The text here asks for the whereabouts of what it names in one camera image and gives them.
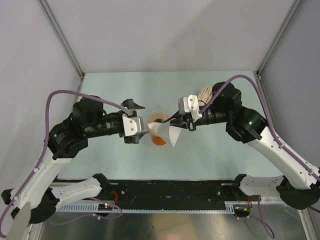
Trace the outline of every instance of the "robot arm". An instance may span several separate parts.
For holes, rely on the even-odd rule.
[[[215,84],[212,92],[217,92],[223,83]],[[280,197],[296,209],[305,209],[318,202],[320,182],[290,156],[283,146],[296,154],[317,176],[320,175],[319,168],[304,160],[276,134],[282,142],[279,146],[266,119],[257,111],[242,106],[241,92],[231,83],[200,116],[199,110],[203,107],[199,107],[196,95],[180,98],[178,108],[175,119],[170,119],[171,126],[192,132],[198,126],[226,123],[226,132],[234,140],[248,144],[260,152],[283,173],[278,177],[240,174],[234,182],[246,195]]]
[[[21,194],[15,198],[15,209],[11,212],[15,217],[27,203],[31,204],[30,224],[45,221],[56,209],[85,198],[107,197],[111,186],[101,173],[78,183],[62,187],[50,188],[61,169],[68,164],[80,150],[88,146],[88,138],[119,134],[128,144],[138,144],[143,137],[142,118],[137,116],[137,109],[144,109],[127,99],[122,105],[133,110],[128,116],[123,111],[107,114],[101,102],[82,98],[73,105],[72,113],[62,123],[55,125],[49,132],[48,149],[43,162],[33,171],[35,174]],[[9,204],[20,185],[8,189],[1,194],[4,202]]]

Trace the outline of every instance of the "white paper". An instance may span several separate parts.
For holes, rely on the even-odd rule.
[[[170,144],[172,148],[175,147],[178,137],[181,132],[180,127],[170,126],[170,122],[152,122],[148,124],[148,127],[162,138],[167,144]]]

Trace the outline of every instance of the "table top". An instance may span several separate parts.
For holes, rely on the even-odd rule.
[[[109,72],[87,73],[82,93],[114,103],[132,98],[146,109],[138,110],[144,125],[154,113],[173,115],[178,99],[198,95],[206,85],[251,71]],[[242,92],[242,104],[263,113],[257,94],[245,79],[232,82]],[[107,113],[118,109],[105,105]],[[87,179],[103,173],[108,179],[203,180],[234,179],[238,174],[271,177],[281,175],[263,155],[233,140],[226,124],[200,126],[194,132],[181,131],[175,147],[157,146],[145,135],[139,144],[125,144],[118,135],[89,139],[89,146],[78,153],[58,178]]]

